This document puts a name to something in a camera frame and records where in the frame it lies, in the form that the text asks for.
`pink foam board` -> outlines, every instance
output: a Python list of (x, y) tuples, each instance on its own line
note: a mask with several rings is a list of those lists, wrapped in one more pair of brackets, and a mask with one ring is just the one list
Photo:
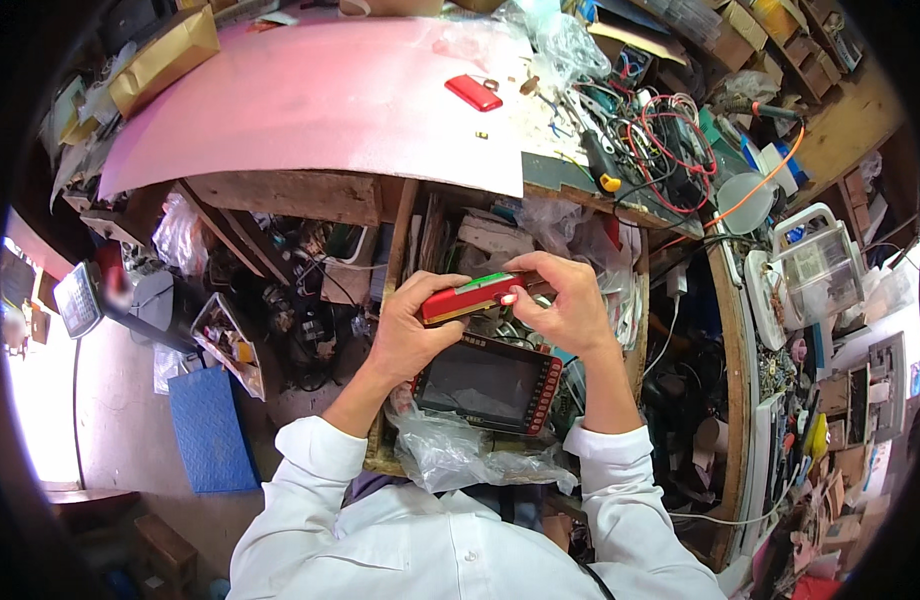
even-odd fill
[(522, 197), (509, 107), (479, 112), (444, 87), (463, 74), (505, 83), (510, 38), (469, 31), (424, 18), (222, 30), (219, 54), (120, 131), (100, 195), (223, 171), (337, 169)]

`shirt sleeve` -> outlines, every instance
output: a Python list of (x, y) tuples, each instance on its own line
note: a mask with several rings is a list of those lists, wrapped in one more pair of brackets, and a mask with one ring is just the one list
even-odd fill
[(580, 457), (583, 511), (598, 563), (640, 570), (657, 589), (684, 598), (722, 598), (714, 573), (691, 554), (676, 534), (662, 489), (653, 483), (653, 444), (646, 426), (619, 435), (574, 424), (563, 449)]
[(275, 445), (283, 461), (263, 484), (263, 511), (233, 549), (230, 600), (276, 596), (303, 561), (335, 542), (334, 521), (367, 451), (366, 439), (320, 416), (286, 425)]

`person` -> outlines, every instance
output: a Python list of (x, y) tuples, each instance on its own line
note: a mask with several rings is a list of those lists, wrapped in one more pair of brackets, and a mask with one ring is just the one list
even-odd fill
[(586, 415), (563, 448), (580, 457), (598, 562), (585, 569), (462, 490), (438, 498), (389, 485), (341, 509), (387, 395), (463, 334), (461, 320), (426, 329), (415, 314), (434, 292), (470, 278), (421, 271), (387, 299), (369, 356), (322, 417), (277, 434), (283, 461), (233, 551), (227, 598), (723, 598), (673, 533), (653, 485), (652, 445), (593, 269), (536, 251), (504, 270), (536, 271), (556, 289), (544, 309), (513, 286), (514, 315), (586, 369)]

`screwdriver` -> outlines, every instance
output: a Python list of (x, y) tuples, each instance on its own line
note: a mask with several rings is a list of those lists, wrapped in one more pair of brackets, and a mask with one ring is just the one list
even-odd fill
[(580, 147), (586, 152), (589, 172), (593, 175), (593, 181), (601, 192), (613, 195), (614, 192), (621, 189), (621, 178), (617, 164), (607, 153), (607, 150), (604, 150), (603, 144), (600, 143), (597, 125), (582, 112), (583, 109), (574, 100), (573, 93), (575, 93), (574, 90), (567, 90), (562, 95), (562, 98), (566, 107), (576, 117), (578, 125), (583, 130), (580, 133)]

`orange cable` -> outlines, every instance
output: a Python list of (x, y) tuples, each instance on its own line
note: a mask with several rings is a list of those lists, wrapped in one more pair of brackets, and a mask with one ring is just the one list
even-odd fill
[[(716, 225), (716, 224), (719, 223), (720, 221), (723, 221), (724, 217), (726, 217), (726, 216), (729, 215), (730, 213), (734, 212), (735, 210), (739, 209), (743, 203), (747, 202), (747, 199), (748, 199), (748, 198), (750, 198), (751, 196), (753, 196), (754, 194), (757, 193), (757, 190), (759, 190), (760, 188), (764, 187), (764, 184), (766, 184), (770, 179), (772, 179), (773, 176), (775, 176), (775, 175), (777, 175), (778, 173), (780, 173), (780, 170), (784, 168), (784, 165), (787, 164), (787, 163), (790, 161), (790, 159), (793, 157), (793, 153), (797, 152), (797, 149), (800, 148), (800, 142), (804, 141), (804, 134), (806, 133), (806, 131), (807, 131), (806, 125), (801, 125), (801, 126), (800, 126), (800, 134), (797, 135), (797, 141), (793, 143), (793, 148), (790, 149), (790, 151), (786, 153), (786, 156), (783, 157), (783, 160), (782, 160), (781, 162), (779, 162), (779, 164), (777, 165), (777, 167), (776, 167), (773, 171), (771, 171), (770, 174), (767, 174), (766, 177), (763, 178), (763, 181), (761, 181), (760, 183), (758, 183), (752, 190), (750, 190), (750, 192), (749, 192), (746, 196), (744, 196), (744, 197), (743, 197), (739, 202), (737, 202), (732, 208), (730, 208), (729, 210), (727, 210), (727, 211), (724, 212), (723, 214), (721, 214), (721, 215), (719, 215), (719, 216), (717, 216), (717, 217), (714, 217), (712, 221), (704, 223), (703, 229), (706, 230), (706, 228), (708, 228), (708, 227), (710, 227), (710, 226), (712, 226), (712, 225)], [(687, 239), (687, 236), (686, 236), (686, 235), (682, 235), (682, 236), (678, 237), (677, 239), (673, 240), (672, 242), (667, 242), (666, 244), (663, 244), (662, 246), (658, 247), (658, 248), (655, 249), (654, 251), (650, 252), (650, 258), (654, 258), (654, 257), (657, 256), (660, 252), (666, 250), (667, 248), (673, 246), (674, 244), (679, 244), (680, 242), (682, 242), (682, 241), (684, 241), (684, 240), (686, 240), (686, 239)]]

